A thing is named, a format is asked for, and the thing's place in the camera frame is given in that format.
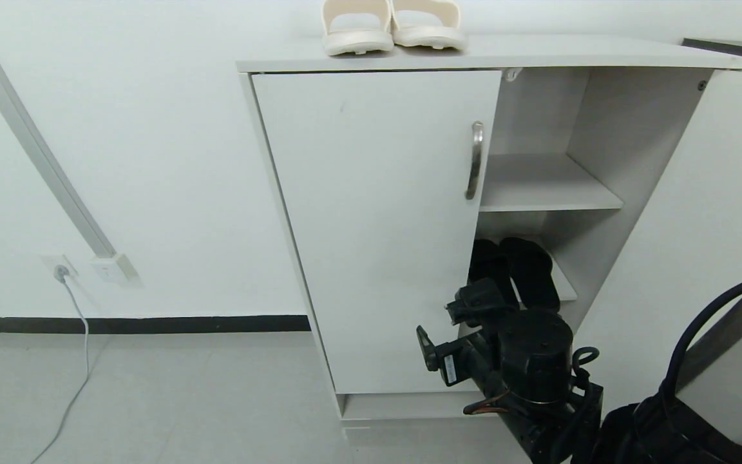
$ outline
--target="black cable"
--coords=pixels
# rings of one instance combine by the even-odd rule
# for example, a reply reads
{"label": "black cable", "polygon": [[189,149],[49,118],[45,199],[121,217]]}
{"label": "black cable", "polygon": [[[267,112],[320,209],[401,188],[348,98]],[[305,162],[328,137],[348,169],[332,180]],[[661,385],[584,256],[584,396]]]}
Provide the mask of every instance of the black cable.
{"label": "black cable", "polygon": [[674,352],[672,353],[671,361],[669,361],[669,369],[666,371],[666,377],[660,384],[660,390],[663,391],[663,398],[674,398],[674,394],[677,393],[680,367],[683,365],[686,350],[689,349],[695,335],[698,334],[706,322],[712,319],[712,317],[718,313],[723,306],[739,296],[742,296],[742,282],[731,287],[729,290],[724,291],[724,293],[721,293],[719,297],[713,299],[713,301],[703,308],[703,311],[694,318],[692,323],[689,324],[683,332],[683,335],[680,336],[680,340],[678,340],[677,344],[674,346]]}
{"label": "black cable", "polygon": [[577,370],[580,370],[580,366],[585,366],[597,359],[598,356],[600,356],[600,350],[596,349],[596,347],[581,347],[581,349],[575,350],[574,354],[571,355],[571,368],[574,369],[575,375],[577,375]]}
{"label": "black cable", "polygon": [[[581,358],[581,356],[586,353],[588,353],[589,356]],[[598,356],[600,356],[600,350],[596,349],[596,347],[581,347],[581,349],[575,350],[571,355],[571,368],[574,370],[575,376],[577,377],[575,385],[585,391],[585,393],[583,394],[583,402],[580,403],[580,407],[577,408],[577,411],[575,411],[571,419],[569,419],[569,423],[566,423],[563,431],[560,432],[560,435],[558,435],[557,438],[555,438],[554,443],[551,444],[551,452],[548,455],[551,464],[559,464],[557,459],[560,455],[560,449],[563,447],[563,443],[571,437],[571,434],[574,433],[574,428],[577,427],[581,420],[583,420],[583,417],[589,410],[589,406],[595,396],[595,387],[594,385],[591,385],[591,382],[589,382],[589,372],[580,367],[580,365],[588,364],[597,359]]]}

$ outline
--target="metal door handle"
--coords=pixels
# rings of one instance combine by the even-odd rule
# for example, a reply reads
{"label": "metal door handle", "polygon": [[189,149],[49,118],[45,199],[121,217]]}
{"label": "metal door handle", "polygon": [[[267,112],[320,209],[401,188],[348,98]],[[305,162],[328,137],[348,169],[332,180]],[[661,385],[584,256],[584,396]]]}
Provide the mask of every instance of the metal door handle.
{"label": "metal door handle", "polygon": [[466,200],[471,200],[477,194],[477,184],[480,182],[480,165],[482,164],[482,123],[474,121],[471,125],[474,140],[471,144],[471,173],[468,174],[468,189]]}

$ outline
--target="plug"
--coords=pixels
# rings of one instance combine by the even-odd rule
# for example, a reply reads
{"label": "plug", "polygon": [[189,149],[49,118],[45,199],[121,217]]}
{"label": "plug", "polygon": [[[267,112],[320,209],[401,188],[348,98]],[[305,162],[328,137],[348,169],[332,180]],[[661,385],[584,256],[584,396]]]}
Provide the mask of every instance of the plug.
{"label": "plug", "polygon": [[70,276],[70,271],[67,267],[57,264],[56,267],[53,268],[53,278],[58,280],[59,283],[64,283],[65,276]]}

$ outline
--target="open cabinet door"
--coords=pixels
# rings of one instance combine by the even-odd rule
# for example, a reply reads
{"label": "open cabinet door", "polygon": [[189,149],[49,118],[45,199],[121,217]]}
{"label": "open cabinet door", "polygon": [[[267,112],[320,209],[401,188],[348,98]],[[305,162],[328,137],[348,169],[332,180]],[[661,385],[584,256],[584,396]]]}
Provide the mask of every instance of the open cabinet door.
{"label": "open cabinet door", "polygon": [[604,411],[656,393],[680,334],[742,282],[742,73],[715,71],[575,347]]}
{"label": "open cabinet door", "polygon": [[336,392],[447,390],[415,329],[457,337],[500,71],[253,84]]}

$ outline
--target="gray floor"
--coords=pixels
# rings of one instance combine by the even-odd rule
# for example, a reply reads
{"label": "gray floor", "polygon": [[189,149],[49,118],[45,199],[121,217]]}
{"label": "gray floor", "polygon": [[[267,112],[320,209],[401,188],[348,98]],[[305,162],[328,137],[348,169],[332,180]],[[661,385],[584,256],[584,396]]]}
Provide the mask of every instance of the gray floor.
{"label": "gray floor", "polygon": [[[309,333],[97,335],[91,360],[39,464],[525,461],[490,419],[344,432]],[[83,373],[81,335],[0,334],[0,464],[41,451]]]}

